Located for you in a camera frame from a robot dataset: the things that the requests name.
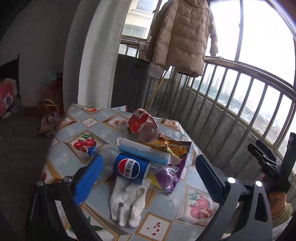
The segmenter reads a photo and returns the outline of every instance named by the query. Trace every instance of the dark floor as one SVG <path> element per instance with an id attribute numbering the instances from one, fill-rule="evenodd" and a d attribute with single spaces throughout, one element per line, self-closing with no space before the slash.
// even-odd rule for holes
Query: dark floor
<path id="1" fill-rule="evenodd" d="M 0 119 L 0 240 L 25 239 L 32 191 L 51 143 L 38 136 L 40 122 L 35 115 Z"/>

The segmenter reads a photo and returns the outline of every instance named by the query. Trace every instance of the table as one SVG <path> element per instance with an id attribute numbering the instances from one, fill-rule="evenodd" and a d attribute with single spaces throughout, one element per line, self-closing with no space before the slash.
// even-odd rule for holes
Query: table
<path id="1" fill-rule="evenodd" d="M 42 172 L 45 183 L 57 183 L 65 176 L 73 176 L 90 162 L 90 157 L 77 150 L 75 146 L 79 144 L 74 143 L 88 138 L 96 142 L 97 148 L 102 148 L 115 144 L 118 137 L 125 137 L 131 115 L 128 112 L 71 104 L 49 149 Z M 189 135 L 177 121 L 154 119 L 167 138 L 190 141 Z M 200 153 L 192 142 L 181 179 L 172 194 L 148 189 L 140 225 L 136 228 L 129 225 L 120 227 L 111 220 L 109 197 L 115 184 L 112 170 L 104 168 L 81 209 L 91 225 L 99 227 L 96 232 L 104 241 L 194 241 L 218 209 L 218 204 L 211 200 L 195 169 L 195 159 Z M 210 202 L 211 214 L 208 219 L 197 219 L 197 198 L 206 198 Z M 61 202 L 56 201 L 56 204 L 67 234 L 76 238 Z"/>

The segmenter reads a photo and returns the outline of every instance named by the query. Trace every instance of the beige puffer jacket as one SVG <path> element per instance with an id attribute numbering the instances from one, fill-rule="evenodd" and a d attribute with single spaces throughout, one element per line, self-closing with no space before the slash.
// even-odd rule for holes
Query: beige puffer jacket
<path id="1" fill-rule="evenodd" d="M 202 75 L 207 40 L 211 56 L 218 53 L 214 17 L 206 0 L 170 0 L 151 25 L 146 59 L 163 69 L 198 77 Z"/>

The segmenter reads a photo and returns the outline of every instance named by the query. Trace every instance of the cloth on railing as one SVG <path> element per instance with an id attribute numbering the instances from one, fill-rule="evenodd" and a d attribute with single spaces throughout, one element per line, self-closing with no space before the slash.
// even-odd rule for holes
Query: cloth on railing
<path id="1" fill-rule="evenodd" d="M 211 56 L 218 53 L 214 17 L 206 0 L 170 0 L 151 25 L 146 59 L 168 70 L 198 77 L 202 75 L 207 40 Z"/>

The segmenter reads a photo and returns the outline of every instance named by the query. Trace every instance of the human hand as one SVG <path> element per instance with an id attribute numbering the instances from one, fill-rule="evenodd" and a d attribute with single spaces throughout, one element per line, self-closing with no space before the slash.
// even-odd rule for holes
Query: human hand
<path id="1" fill-rule="evenodd" d="M 282 213 L 286 206 L 286 194 L 282 191 L 275 191 L 269 194 L 269 208 L 272 217 Z"/>

